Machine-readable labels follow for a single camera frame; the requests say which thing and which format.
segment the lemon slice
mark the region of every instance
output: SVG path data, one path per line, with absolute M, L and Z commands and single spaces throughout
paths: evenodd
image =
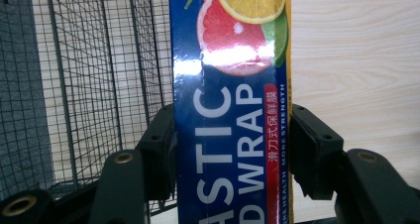
M 220 0 L 235 19 L 249 24 L 270 22 L 281 14 L 285 0 Z

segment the red grapefruit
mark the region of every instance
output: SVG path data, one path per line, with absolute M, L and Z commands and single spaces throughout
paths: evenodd
M 236 20 L 219 0 L 206 0 L 201 6 L 197 37 L 203 62 L 222 72 L 245 76 L 271 64 L 273 45 L 265 42 L 262 26 Z

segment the wire basket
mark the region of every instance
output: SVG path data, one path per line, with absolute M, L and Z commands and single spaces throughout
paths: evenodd
M 169 38 L 168 0 L 1 0 L 0 199 L 61 198 L 133 149 L 172 102 Z

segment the wooden surface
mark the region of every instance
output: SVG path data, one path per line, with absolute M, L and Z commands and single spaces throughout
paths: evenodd
M 292 0 L 293 103 L 420 188 L 420 0 Z M 294 185 L 295 221 L 335 216 Z M 176 223 L 176 211 L 154 218 Z

